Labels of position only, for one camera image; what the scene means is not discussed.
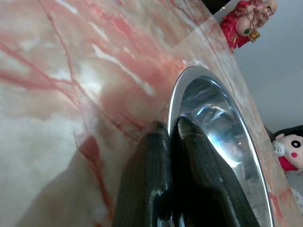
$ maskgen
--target white wall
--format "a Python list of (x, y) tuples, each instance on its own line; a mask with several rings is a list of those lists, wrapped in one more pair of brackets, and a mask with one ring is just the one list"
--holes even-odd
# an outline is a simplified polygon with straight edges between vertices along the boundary
[(303, 1), (277, 2), (278, 11), (260, 29), (261, 37), (234, 54), (272, 131), (303, 124)]

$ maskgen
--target pink marble surface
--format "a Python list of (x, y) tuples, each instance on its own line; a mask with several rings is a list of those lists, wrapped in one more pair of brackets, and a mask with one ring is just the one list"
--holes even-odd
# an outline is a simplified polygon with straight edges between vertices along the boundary
[(199, 0), (0, 2), (0, 226), (110, 226), (143, 125), (191, 65), (234, 95), (276, 226), (300, 226), (235, 59)]

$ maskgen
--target cartoon figure face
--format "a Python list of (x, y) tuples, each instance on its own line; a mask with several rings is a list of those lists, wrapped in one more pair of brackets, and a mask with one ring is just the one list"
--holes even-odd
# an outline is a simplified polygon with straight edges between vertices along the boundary
[(303, 137), (280, 134), (273, 142), (276, 154), (284, 157), (296, 168), (303, 169)]

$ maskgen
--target sink rim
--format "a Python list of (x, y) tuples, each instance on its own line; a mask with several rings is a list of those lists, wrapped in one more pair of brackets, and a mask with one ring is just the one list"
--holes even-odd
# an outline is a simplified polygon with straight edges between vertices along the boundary
[(179, 78), (177, 79), (177, 81), (174, 85), (174, 88), (172, 90), (171, 99), (170, 99), (170, 103), (169, 103), (168, 120), (167, 120), (167, 127), (168, 127), (169, 135), (172, 134), (174, 127), (177, 123), (177, 120), (180, 117), (181, 103), (182, 103), (182, 99), (183, 99), (184, 93), (186, 91), (186, 88), (193, 80), (198, 79), (198, 78), (205, 79), (208, 82), (211, 82), (216, 87), (218, 87), (218, 89), (222, 92), (222, 94), (225, 96), (225, 98), (228, 100), (228, 102), (232, 105), (234, 112), (235, 112), (237, 118), (239, 119), (239, 121), (243, 127), (243, 131), (245, 132), (245, 135), (247, 137), (247, 143), (250, 147), (254, 163), (255, 163), (257, 171), (259, 173), (260, 180), (262, 182), (263, 190), (264, 190), (265, 197), (266, 197), (267, 210), (269, 211), (268, 216), (269, 216), (270, 227), (274, 227), (275, 224), (274, 224), (272, 208), (271, 208), (271, 204), (270, 204), (270, 200), (269, 200), (267, 185), (266, 185), (266, 182), (264, 179), (263, 171), (262, 171), (262, 168), (260, 165), (259, 157), (256, 152), (256, 148), (255, 148), (254, 143), (251, 138), (251, 134), (250, 134), (248, 127), (243, 120), (243, 116), (242, 116), (238, 106), (236, 105), (234, 98), (231, 96), (230, 92), (220, 82), (220, 80), (206, 68), (204, 68), (202, 66), (191, 66), (191, 67), (185, 69), (180, 74)]

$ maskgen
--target plush toy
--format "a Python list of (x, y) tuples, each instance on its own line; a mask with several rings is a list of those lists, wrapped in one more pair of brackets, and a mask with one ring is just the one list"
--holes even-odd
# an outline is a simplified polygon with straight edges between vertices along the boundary
[(303, 215), (303, 125), (276, 132), (272, 144)]

